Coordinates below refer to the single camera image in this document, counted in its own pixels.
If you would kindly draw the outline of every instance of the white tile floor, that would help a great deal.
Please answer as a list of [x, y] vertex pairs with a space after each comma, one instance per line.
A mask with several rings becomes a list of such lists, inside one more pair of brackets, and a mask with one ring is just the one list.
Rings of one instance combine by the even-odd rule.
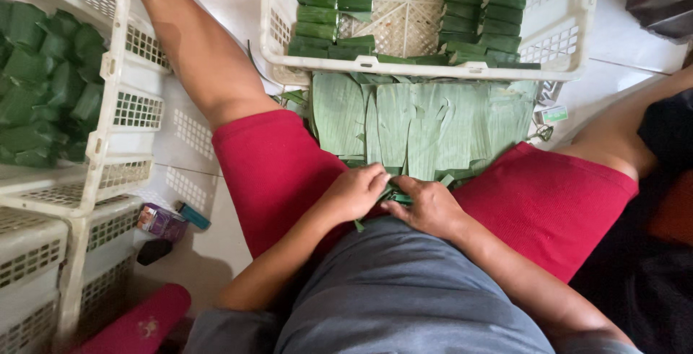
[[[253, 54], [259, 56], [260, 0], [196, 1], [239, 43], [250, 40]], [[557, 103], [567, 106], [569, 119], [558, 122], [552, 140], [540, 147], [568, 143], [606, 106], [680, 68], [686, 47], [641, 30], [624, 5], [625, 0], [597, 0], [588, 68], [580, 81], [563, 87]], [[132, 9], [146, 17], [139, 0], [132, 0]], [[151, 185], [138, 194], [163, 205], [185, 200], [208, 216], [212, 226], [205, 232], [191, 226], [170, 255], [149, 267], [138, 267], [136, 288], [138, 296], [143, 296], [162, 282], [180, 283], [193, 295], [191, 312], [195, 314], [209, 306], [218, 289], [251, 258], [212, 150], [209, 128], [174, 77], [166, 87], [166, 115], [154, 153], [157, 172]], [[271, 84], [266, 88], [276, 90]]]

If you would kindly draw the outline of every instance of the leg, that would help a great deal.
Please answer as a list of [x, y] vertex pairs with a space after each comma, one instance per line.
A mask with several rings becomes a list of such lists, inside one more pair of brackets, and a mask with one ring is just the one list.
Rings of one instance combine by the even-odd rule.
[[296, 113], [265, 94], [242, 49], [193, 0], [142, 1], [186, 92], [215, 131], [214, 150], [255, 258], [347, 168], [318, 147]]
[[647, 106], [691, 87], [693, 67], [688, 67], [613, 104], [582, 129], [570, 146], [556, 152], [611, 167], [637, 181], [656, 165], [654, 154], [637, 135]]
[[212, 130], [281, 107], [243, 50], [193, 0], [142, 0], [186, 92]]
[[637, 136], [645, 109], [693, 87], [693, 68], [612, 105], [571, 146], [521, 143], [453, 192], [460, 206], [559, 279], [580, 268], [656, 165]]

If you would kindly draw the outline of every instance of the hand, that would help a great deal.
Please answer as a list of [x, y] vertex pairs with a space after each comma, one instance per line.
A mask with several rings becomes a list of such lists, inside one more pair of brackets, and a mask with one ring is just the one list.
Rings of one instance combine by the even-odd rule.
[[337, 177], [314, 208], [334, 219], [335, 225], [359, 219], [373, 208], [389, 179], [379, 163], [351, 169]]
[[478, 224], [462, 210], [442, 183], [425, 182], [406, 175], [397, 176], [392, 181], [411, 197], [413, 204], [409, 209], [396, 201], [384, 201], [380, 206], [412, 228], [452, 240], [465, 232], [469, 225]]

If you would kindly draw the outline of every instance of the gray shirt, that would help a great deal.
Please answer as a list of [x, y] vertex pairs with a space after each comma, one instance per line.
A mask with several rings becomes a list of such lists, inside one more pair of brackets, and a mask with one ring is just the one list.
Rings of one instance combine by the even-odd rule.
[[[464, 254], [393, 217], [348, 234], [285, 323], [266, 312], [201, 314], [187, 353], [554, 353], [532, 319]], [[579, 338], [561, 353], [634, 354]]]

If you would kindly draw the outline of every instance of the person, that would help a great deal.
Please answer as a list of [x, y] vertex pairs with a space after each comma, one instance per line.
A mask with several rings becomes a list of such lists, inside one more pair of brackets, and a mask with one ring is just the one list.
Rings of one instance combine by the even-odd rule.
[[[254, 257], [198, 316], [187, 352], [639, 352], [566, 282], [656, 165], [636, 133], [646, 107], [693, 86], [693, 70], [620, 101], [567, 147], [510, 148], [450, 193], [380, 164], [348, 170], [193, 0], [142, 1], [213, 130]], [[412, 207], [386, 202], [389, 215], [353, 231], [388, 181]]]

